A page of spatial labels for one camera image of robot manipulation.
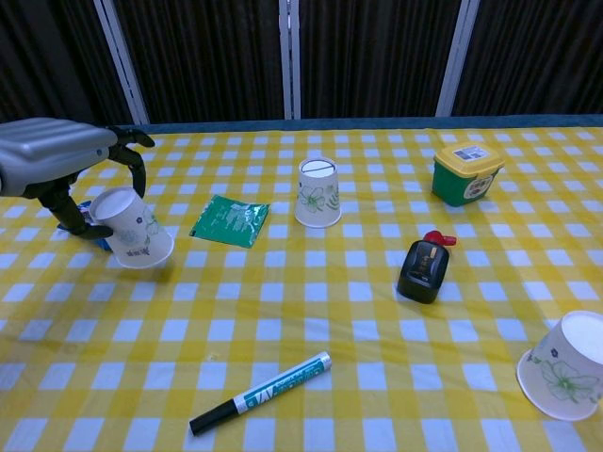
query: red cap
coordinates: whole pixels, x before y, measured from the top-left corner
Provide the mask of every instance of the red cap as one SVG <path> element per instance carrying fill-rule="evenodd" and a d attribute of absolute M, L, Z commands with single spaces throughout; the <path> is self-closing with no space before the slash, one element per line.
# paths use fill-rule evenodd
<path fill-rule="evenodd" d="M 456 244 L 456 237 L 453 237 L 452 235 L 442 235 L 439 231 L 429 231 L 425 234 L 423 240 L 437 243 L 438 245 L 447 245 L 449 247 Z"/>

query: white paper cup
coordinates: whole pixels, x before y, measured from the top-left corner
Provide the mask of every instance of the white paper cup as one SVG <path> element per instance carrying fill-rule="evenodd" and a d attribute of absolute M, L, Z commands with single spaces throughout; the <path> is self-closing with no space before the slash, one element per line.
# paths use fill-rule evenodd
<path fill-rule="evenodd" d="M 122 266 L 155 266 L 173 251 L 173 238 L 132 188 L 124 186 L 102 193 L 90 204 L 90 216 L 113 230 L 106 241 Z"/>
<path fill-rule="evenodd" d="M 603 315 L 573 311 L 528 350 L 517 380 L 541 411 L 563 421 L 595 413 L 603 394 Z"/>
<path fill-rule="evenodd" d="M 341 218 L 337 165 L 327 157 L 306 159 L 299 167 L 295 218 L 304 226 L 327 228 Z"/>

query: yellow container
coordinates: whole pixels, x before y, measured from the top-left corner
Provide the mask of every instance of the yellow container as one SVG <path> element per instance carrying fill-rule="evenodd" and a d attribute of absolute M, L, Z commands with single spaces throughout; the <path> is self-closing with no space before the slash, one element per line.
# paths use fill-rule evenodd
<path fill-rule="evenodd" d="M 433 159 L 432 191 L 454 206 L 483 197 L 505 164 L 494 149 L 471 141 L 448 146 Z"/>

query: marker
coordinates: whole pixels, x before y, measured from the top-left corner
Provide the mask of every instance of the marker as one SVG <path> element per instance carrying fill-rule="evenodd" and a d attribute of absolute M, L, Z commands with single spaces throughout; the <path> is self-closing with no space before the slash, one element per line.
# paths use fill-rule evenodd
<path fill-rule="evenodd" d="M 331 357 L 325 351 L 292 367 L 249 391 L 236 395 L 213 410 L 190 421 L 193 435 L 199 435 L 218 424 L 269 401 L 274 396 L 321 374 L 331 368 Z"/>

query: black curtain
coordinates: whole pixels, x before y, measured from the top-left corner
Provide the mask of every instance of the black curtain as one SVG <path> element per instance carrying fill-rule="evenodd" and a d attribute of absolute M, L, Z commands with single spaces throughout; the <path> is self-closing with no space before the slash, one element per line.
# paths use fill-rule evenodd
<path fill-rule="evenodd" d="M 116 0 L 151 122 L 284 117 L 278 0 Z"/>
<path fill-rule="evenodd" d="M 602 0 L 481 0 L 454 115 L 603 113 Z"/>
<path fill-rule="evenodd" d="M 91 1 L 0 2 L 0 121 L 130 123 Z"/>
<path fill-rule="evenodd" d="M 433 116 L 460 3 L 301 0 L 301 115 Z"/>

